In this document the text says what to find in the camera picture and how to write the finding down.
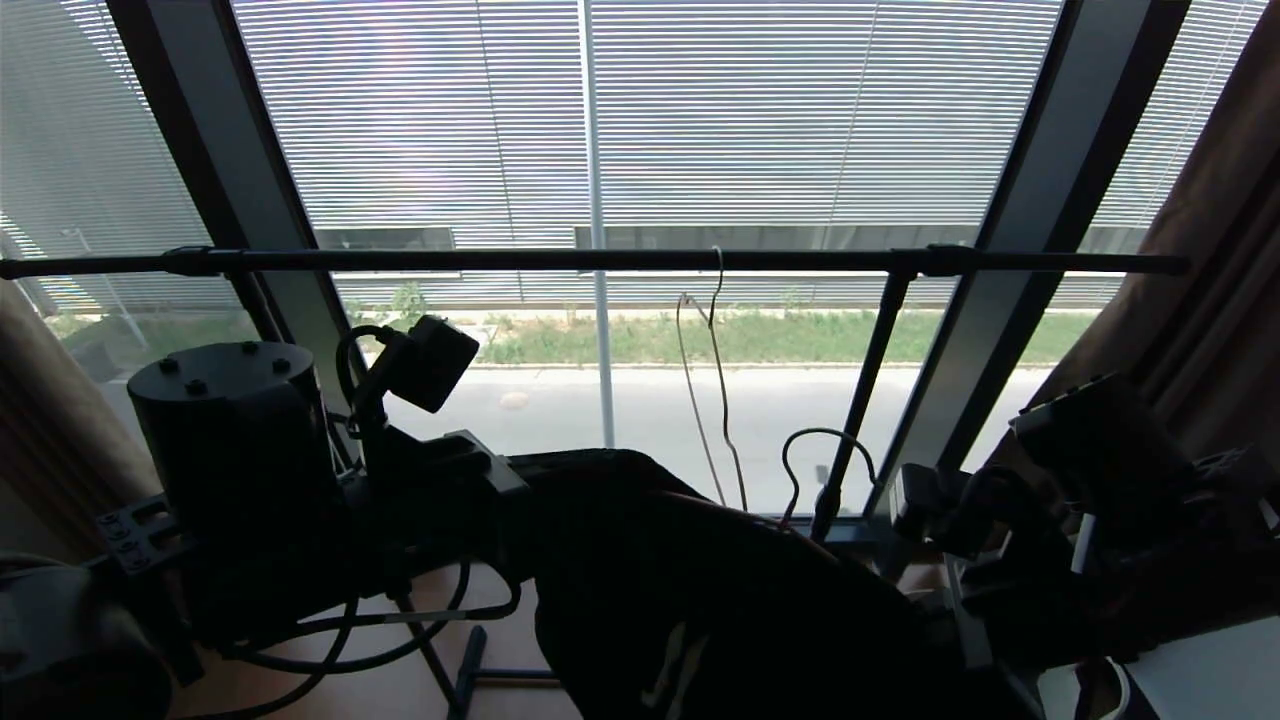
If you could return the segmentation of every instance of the grass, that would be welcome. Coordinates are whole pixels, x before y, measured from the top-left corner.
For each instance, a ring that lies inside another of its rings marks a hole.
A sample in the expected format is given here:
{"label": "grass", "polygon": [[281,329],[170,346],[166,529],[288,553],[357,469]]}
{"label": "grass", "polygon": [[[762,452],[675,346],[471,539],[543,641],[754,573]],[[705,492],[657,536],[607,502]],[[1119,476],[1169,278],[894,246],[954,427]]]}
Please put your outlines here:
{"label": "grass", "polygon": [[[897,318],[886,352],[888,363],[919,363],[929,351],[942,313],[906,310]],[[101,320],[63,315],[47,318],[50,329],[68,348],[102,342],[120,368],[138,368],[169,352],[211,342],[256,337],[243,313],[229,315],[140,315],[134,320],[150,347],[142,347],[123,318]],[[407,319],[379,316],[364,322],[388,323],[407,329]],[[1023,364],[1057,363],[1084,328],[1089,313],[1053,313],[1041,320]],[[515,320],[490,315],[493,340],[481,350],[479,363],[497,365],[568,364],[589,365],[596,360],[595,320],[567,314],[559,318]],[[873,310],[850,311],[760,311],[722,310],[716,333],[724,363],[859,363],[876,324]],[[696,313],[681,315],[685,347],[695,363],[712,361],[712,343]],[[614,316],[609,322],[614,363],[680,363],[680,345],[672,313],[646,316]]]}
{"label": "grass", "polygon": [[[915,310],[899,315],[884,360],[919,363],[929,351],[941,311]],[[500,365],[595,363],[595,322],[590,318],[540,318],[516,323],[494,318],[497,333],[480,361]],[[1071,347],[1092,314],[1048,314],[1032,337],[1023,363],[1056,363]],[[716,318],[716,334],[724,363],[859,363],[870,341],[876,313],[808,311],[762,313],[740,310]],[[710,361],[712,343],[701,319],[681,316],[691,361]],[[616,318],[609,322],[614,363],[680,363],[672,314]]]}

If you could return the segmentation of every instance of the road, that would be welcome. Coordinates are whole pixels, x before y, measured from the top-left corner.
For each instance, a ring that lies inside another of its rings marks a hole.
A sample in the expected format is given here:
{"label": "road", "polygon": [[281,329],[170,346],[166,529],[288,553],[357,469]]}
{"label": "road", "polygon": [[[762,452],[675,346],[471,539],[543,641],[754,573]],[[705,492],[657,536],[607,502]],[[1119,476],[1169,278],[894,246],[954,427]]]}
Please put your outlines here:
{"label": "road", "polygon": [[[919,370],[887,368],[881,372],[860,439],[879,462],[893,436]],[[995,446],[1004,420],[1016,414],[1048,370],[1016,370],[997,401],[993,418],[975,447]],[[753,511],[778,512],[791,497],[782,470],[782,442],[792,432],[844,424],[856,374],[851,369],[741,369],[726,373],[730,396],[730,430],[742,461],[742,475]],[[732,457],[721,439],[721,402],[716,372],[694,370],[694,388],[701,409],[712,457],[731,505],[739,503]],[[617,443],[652,455],[668,470],[708,497],[716,486],[698,439],[689,391],[680,369],[618,369],[613,373]],[[128,410],[119,380],[104,386],[118,413]],[[392,421],[429,438],[466,428],[490,450],[507,455],[575,447],[599,447],[599,382],[595,370],[475,369],[458,384],[436,415],[398,400],[388,400]],[[131,429],[141,438],[132,413]],[[818,466],[829,465],[836,438],[813,437],[792,447],[791,465],[800,479],[799,511],[813,509],[818,492]],[[856,512],[870,487],[860,464],[845,483],[844,507]]]}

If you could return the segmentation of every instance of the wooden floor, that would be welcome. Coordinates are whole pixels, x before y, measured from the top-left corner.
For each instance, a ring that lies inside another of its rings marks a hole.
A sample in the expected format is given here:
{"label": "wooden floor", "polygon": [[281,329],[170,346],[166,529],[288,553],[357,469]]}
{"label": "wooden floor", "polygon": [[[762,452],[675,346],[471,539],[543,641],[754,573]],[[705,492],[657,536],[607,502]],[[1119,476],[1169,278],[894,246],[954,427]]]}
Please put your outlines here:
{"label": "wooden floor", "polygon": [[[456,569],[442,570],[419,578],[413,585],[413,602],[419,610],[440,609],[453,592]],[[463,607],[477,607],[506,600],[507,589],[498,577],[484,566],[476,566],[471,575],[471,591]],[[534,639],[534,607],[536,596],[532,584],[524,588],[520,610],[504,620],[484,623],[489,633],[485,650],[486,667],[547,667]],[[361,603],[362,612],[393,610],[385,598]],[[435,638],[439,652],[449,673],[457,670],[466,648],[471,624],[454,623]],[[408,639],[404,626],[358,628],[352,632],[343,659],[362,657],[394,647]],[[319,660],[326,652],[332,634],[294,641],[274,655]],[[170,717],[216,712],[256,705],[274,700],[296,687],[302,675],[289,675],[244,665],[224,662],[216,656],[206,656],[207,676],[179,691],[174,698]],[[285,710],[271,715],[278,720],[312,719],[337,720],[347,717],[401,717],[440,719],[447,716],[447,706],[436,688],[426,662],[417,653],[390,665],[349,675],[325,678],[317,688]],[[474,720],[550,720],[580,717],[568,696],[559,689],[483,687],[476,691],[468,717]]]}

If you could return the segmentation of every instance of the curtain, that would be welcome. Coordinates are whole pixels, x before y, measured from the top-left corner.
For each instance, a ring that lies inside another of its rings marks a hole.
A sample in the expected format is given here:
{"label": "curtain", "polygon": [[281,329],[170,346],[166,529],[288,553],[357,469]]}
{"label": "curtain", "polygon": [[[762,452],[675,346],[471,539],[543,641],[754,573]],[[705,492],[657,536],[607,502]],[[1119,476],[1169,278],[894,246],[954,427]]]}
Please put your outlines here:
{"label": "curtain", "polygon": [[102,551],[95,516],[160,492],[151,457],[36,315],[0,281],[0,482],[79,561]]}
{"label": "curtain", "polygon": [[[1142,252],[1181,277],[1132,275],[1033,396],[1119,372],[1190,457],[1257,443],[1280,468],[1280,8],[1258,20]],[[995,459],[1025,468],[1006,436]]]}

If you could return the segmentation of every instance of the black garment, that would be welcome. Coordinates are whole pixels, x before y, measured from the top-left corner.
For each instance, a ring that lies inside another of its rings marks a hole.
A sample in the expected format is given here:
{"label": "black garment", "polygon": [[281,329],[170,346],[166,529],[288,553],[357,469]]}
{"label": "black garment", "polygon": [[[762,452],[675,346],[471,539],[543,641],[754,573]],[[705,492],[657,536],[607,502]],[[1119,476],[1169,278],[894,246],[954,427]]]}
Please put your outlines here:
{"label": "black garment", "polygon": [[637,452],[512,464],[535,497],[538,642],[588,720],[943,705],[911,605],[865,568],[708,502]]}

